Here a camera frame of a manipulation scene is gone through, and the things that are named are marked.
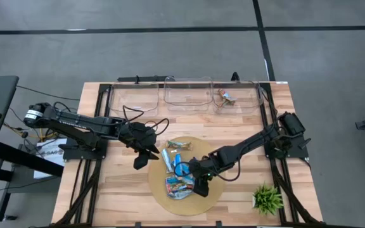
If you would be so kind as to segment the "silver blue granola bar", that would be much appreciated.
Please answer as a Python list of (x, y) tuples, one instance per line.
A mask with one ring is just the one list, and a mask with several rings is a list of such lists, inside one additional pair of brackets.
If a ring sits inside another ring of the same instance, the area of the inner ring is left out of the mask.
[(169, 154), (168, 154), (167, 150), (163, 149), (161, 154), (162, 154), (165, 166), (166, 166), (166, 172), (167, 173), (172, 173), (174, 171), (174, 169), (173, 169), (172, 163), (170, 161)]

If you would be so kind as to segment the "green brown granola bar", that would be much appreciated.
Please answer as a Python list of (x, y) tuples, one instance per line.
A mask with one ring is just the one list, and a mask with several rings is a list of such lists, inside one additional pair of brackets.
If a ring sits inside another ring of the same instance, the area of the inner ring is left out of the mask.
[(167, 147), (176, 150), (189, 150), (193, 149), (191, 142), (179, 142), (179, 141), (167, 141)]

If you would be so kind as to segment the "black desk leg frame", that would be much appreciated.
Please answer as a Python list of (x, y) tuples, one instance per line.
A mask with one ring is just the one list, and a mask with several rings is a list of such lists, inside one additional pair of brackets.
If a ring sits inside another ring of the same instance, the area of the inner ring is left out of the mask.
[(14, 148), (0, 142), (0, 181), (6, 182), (6, 186), (0, 189), (3, 193), (0, 222), (5, 216), (11, 194), (33, 191), (36, 184), (44, 187), (57, 184), (62, 173), (61, 165), (29, 153), (24, 146)]

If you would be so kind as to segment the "black aluminium extrusion frame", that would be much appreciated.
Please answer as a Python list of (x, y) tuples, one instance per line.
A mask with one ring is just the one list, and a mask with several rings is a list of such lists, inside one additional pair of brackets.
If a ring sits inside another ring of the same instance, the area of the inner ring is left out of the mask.
[[(267, 83), (262, 83), (260, 87), (261, 95), (264, 98), (264, 101), (268, 103), (273, 124), (280, 115), (278, 114), (278, 111), (274, 105), (271, 86)], [(263, 104), (260, 106), (260, 111), (262, 114), (262, 122), (264, 124), (264, 128), (266, 129), (268, 126), (267, 114), (266, 108)], [(284, 208), (278, 210), (280, 224), (282, 226), (291, 228), (323, 228), (326, 224), (315, 219), (295, 196), (288, 168), (288, 158), (277, 159), (268, 156), (266, 157), (269, 160), (271, 167), (274, 187), (278, 189), (278, 193), (284, 193), (286, 195), (290, 207), (290, 221), (288, 221), (286, 218)]]
[[(108, 116), (111, 85), (86, 82), (79, 101), (78, 113)], [(93, 228), (103, 159), (65, 163), (51, 225), (48, 228)]]

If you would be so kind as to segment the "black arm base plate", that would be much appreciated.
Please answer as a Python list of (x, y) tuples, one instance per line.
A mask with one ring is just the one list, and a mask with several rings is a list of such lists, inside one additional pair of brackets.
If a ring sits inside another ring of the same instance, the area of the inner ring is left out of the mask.
[(294, 138), (282, 137), (270, 141), (265, 146), (266, 156), (284, 159), (284, 158), (308, 158), (307, 144), (311, 138), (305, 139), (304, 136)]
[(92, 150), (68, 138), (66, 143), (59, 143), (58, 147), (64, 151), (64, 160), (102, 160), (106, 157), (108, 141), (101, 139), (98, 147)]

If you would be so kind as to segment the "small green potted plant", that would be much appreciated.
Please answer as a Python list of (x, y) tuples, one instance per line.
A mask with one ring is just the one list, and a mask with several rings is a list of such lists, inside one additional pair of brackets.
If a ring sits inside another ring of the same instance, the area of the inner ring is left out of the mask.
[(281, 193), (274, 186), (259, 185), (253, 193), (253, 207), (262, 215), (275, 215), (284, 206)]

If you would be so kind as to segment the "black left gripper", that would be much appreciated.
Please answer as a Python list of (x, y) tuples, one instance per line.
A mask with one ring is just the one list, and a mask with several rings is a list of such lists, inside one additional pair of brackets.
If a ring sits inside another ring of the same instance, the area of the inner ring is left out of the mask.
[(132, 122), (124, 125), (124, 144), (132, 148), (138, 157), (134, 159), (133, 167), (139, 170), (148, 164), (148, 160), (158, 160), (159, 154), (155, 146), (157, 135), (155, 130), (141, 122)]

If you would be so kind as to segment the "round woven tan placemat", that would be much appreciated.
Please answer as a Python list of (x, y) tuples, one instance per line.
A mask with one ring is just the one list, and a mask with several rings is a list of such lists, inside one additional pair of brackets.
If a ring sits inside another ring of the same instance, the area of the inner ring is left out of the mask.
[[(212, 147), (207, 141), (196, 137), (184, 136), (177, 137), (174, 140), (179, 143), (191, 143), (192, 150), (183, 149), (177, 152), (184, 162), (188, 162), (192, 158), (199, 160), (212, 151)], [(183, 199), (174, 199), (167, 195), (166, 187), (166, 178), (173, 175), (172, 172), (168, 173), (163, 158), (152, 161), (149, 165), (148, 183), (153, 197), (164, 209), (176, 215), (194, 216), (205, 213), (217, 203), (225, 188), (225, 182), (218, 177), (214, 177), (208, 182), (208, 196), (203, 197), (191, 193)]]

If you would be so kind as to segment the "clear plastic bin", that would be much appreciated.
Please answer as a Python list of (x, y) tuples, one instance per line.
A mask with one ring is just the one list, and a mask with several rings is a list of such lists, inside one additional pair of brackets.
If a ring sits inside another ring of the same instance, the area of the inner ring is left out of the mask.
[(154, 117), (158, 113), (159, 104), (158, 84), (113, 84), (110, 93), (112, 113), (124, 117), (123, 106), (128, 117), (135, 117), (143, 111), (144, 117)]
[[(224, 89), (232, 98), (236, 98), (234, 106), (218, 107), (222, 102), (219, 89)], [(216, 82), (213, 87), (214, 111), (220, 115), (251, 113), (264, 103), (260, 90), (261, 87), (256, 82)]]
[(213, 86), (210, 77), (167, 77), (163, 84), (163, 100), (169, 111), (204, 112), (213, 101)]

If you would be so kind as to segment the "red brown granola bar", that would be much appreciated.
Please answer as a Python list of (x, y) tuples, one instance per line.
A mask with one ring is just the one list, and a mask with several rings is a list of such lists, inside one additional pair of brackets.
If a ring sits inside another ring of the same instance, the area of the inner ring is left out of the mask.
[(222, 102), (218, 104), (218, 107), (234, 106), (236, 98), (232, 98), (224, 89), (219, 89), (218, 94), (222, 99)]

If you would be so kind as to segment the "black mounting bar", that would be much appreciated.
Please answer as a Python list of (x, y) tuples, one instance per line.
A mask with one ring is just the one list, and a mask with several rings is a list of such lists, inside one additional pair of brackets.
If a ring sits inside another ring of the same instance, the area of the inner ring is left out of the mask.
[(134, 77), (119, 77), (117, 79), (118, 82), (133, 82), (135, 84), (138, 84), (140, 82), (163, 82), (167, 77), (174, 78), (172, 75), (154, 75), (154, 76), (134, 76)]

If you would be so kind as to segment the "white printed paper sheet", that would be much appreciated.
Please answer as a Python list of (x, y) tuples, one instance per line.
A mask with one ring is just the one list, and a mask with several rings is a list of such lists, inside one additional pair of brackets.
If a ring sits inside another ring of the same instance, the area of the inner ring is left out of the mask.
[(50, 139), (45, 142), (39, 142), (37, 143), (37, 148), (39, 150), (36, 155), (63, 167), (65, 164), (65, 161), (63, 159), (64, 150), (61, 149), (59, 145), (65, 144), (66, 142), (66, 138)]

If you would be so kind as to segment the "red green granola bar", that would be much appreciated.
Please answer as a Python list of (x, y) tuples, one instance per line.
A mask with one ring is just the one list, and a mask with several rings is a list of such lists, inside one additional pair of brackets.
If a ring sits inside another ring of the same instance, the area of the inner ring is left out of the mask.
[(174, 183), (174, 184), (166, 184), (168, 193), (177, 193), (182, 191), (192, 191), (192, 184), (183, 184), (183, 183)]

